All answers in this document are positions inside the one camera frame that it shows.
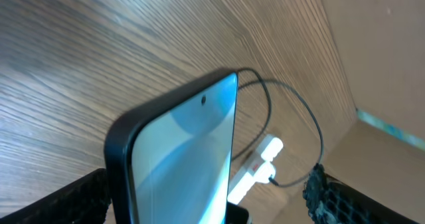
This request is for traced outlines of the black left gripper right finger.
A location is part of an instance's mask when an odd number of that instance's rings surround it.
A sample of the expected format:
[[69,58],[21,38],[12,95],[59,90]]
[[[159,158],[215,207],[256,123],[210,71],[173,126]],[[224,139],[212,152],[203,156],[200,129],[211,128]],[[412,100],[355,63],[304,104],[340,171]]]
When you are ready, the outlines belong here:
[[316,164],[304,185],[308,215],[319,224],[417,224],[347,184]]

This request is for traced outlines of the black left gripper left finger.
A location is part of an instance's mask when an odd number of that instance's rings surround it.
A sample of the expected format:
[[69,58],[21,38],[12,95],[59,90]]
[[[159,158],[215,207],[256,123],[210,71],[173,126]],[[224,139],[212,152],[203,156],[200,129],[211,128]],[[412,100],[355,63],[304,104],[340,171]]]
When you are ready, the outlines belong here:
[[1,224],[103,224],[112,203],[104,168],[1,218]]

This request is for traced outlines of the Samsung Galaxy smartphone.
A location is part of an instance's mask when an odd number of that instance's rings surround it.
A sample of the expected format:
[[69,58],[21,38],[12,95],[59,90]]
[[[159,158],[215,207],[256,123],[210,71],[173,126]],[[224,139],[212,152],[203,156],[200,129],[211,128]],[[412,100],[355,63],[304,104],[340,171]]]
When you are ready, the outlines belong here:
[[224,223],[238,73],[221,68],[123,113],[104,159],[117,223]]

